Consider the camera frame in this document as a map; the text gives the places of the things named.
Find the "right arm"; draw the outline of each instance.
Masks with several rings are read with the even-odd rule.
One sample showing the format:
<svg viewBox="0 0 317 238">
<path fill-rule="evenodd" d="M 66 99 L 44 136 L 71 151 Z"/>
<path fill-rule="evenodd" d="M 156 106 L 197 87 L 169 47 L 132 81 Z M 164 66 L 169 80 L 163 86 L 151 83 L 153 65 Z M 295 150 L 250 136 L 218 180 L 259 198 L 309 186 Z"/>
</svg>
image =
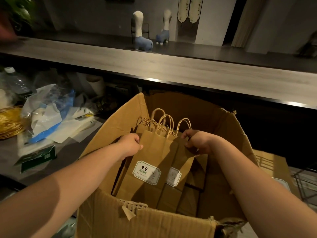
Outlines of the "right arm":
<svg viewBox="0 0 317 238">
<path fill-rule="evenodd" d="M 259 237 L 317 237 L 317 214 L 222 137 L 186 130 L 188 148 L 213 154 Z"/>
</svg>

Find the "red object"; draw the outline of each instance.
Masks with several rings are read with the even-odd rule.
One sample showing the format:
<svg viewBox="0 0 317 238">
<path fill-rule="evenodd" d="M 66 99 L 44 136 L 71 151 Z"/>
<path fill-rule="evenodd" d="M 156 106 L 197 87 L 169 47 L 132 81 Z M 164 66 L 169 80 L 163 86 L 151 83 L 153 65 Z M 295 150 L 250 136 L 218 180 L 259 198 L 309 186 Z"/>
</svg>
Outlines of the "red object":
<svg viewBox="0 0 317 238">
<path fill-rule="evenodd" d="M 17 39 L 7 13 L 0 10 L 0 42 L 12 42 Z"/>
</svg>

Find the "forearm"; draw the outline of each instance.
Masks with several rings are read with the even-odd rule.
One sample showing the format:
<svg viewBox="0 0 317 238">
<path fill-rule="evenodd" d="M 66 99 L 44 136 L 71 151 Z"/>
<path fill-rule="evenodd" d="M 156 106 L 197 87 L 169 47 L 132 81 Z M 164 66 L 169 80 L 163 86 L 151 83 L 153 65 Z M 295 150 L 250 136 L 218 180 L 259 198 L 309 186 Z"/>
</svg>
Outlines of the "forearm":
<svg viewBox="0 0 317 238">
<path fill-rule="evenodd" d="M 101 148 L 2 202 L 0 236 L 51 237 L 122 155 L 118 144 Z"/>
<path fill-rule="evenodd" d="M 259 237 L 317 237 L 317 214 L 228 141 L 210 139 L 211 150 Z"/>
</svg>

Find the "hand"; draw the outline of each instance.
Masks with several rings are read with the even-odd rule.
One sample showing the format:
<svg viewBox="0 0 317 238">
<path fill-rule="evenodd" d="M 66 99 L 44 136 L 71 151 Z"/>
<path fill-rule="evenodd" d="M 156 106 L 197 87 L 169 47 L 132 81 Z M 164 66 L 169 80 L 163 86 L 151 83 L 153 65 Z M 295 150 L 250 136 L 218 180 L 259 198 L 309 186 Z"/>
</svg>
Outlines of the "hand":
<svg viewBox="0 0 317 238">
<path fill-rule="evenodd" d="M 139 150 L 143 149 L 143 145 L 139 145 L 140 138 L 137 134 L 128 134 L 122 136 L 117 144 L 120 144 L 123 149 L 122 160 L 125 157 L 135 155 Z"/>
<path fill-rule="evenodd" d="M 198 153 L 199 154 L 211 154 L 211 139 L 215 135 L 199 131 L 199 130 L 194 130 L 194 129 L 187 129 L 183 132 L 182 134 L 182 139 L 188 137 L 189 140 L 185 144 L 187 148 L 192 148 L 196 147 L 198 148 Z"/>
</svg>

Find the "animal-shaped stool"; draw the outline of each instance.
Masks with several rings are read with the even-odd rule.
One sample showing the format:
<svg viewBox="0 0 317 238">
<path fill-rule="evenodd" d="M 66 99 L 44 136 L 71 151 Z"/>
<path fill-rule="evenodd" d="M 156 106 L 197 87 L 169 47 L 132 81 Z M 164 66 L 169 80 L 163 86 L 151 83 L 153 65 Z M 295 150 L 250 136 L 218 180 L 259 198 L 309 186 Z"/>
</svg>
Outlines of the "animal-shaped stool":
<svg viewBox="0 0 317 238">
<path fill-rule="evenodd" d="M 156 35 L 156 38 L 155 38 L 156 44 L 160 43 L 161 45 L 163 45 L 164 41 L 165 42 L 169 41 L 169 39 L 170 39 L 170 21 L 171 21 L 171 18 L 172 18 L 171 11 L 166 9 L 164 11 L 164 18 L 163 18 L 164 28 L 163 28 L 161 34 L 157 34 Z"/>
<path fill-rule="evenodd" d="M 141 48 L 144 51 L 151 51 L 153 48 L 152 40 L 142 37 L 143 13 L 136 11 L 133 15 L 135 19 L 135 50 L 139 50 Z"/>
</svg>

